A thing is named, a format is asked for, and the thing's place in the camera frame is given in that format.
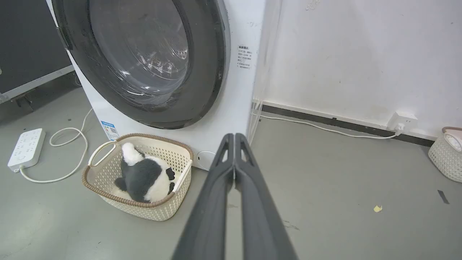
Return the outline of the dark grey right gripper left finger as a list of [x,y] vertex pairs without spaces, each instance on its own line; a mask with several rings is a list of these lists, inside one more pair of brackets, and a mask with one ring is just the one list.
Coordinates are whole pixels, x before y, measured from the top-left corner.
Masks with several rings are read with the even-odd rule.
[[234,135],[228,133],[221,140],[172,259],[225,259],[227,198],[234,183],[234,163]]

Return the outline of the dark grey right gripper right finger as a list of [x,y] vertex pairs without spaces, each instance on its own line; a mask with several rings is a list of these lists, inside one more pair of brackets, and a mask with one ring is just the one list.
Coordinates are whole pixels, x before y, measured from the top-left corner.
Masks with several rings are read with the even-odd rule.
[[241,193],[244,259],[297,260],[256,158],[241,133],[235,135],[235,186]]

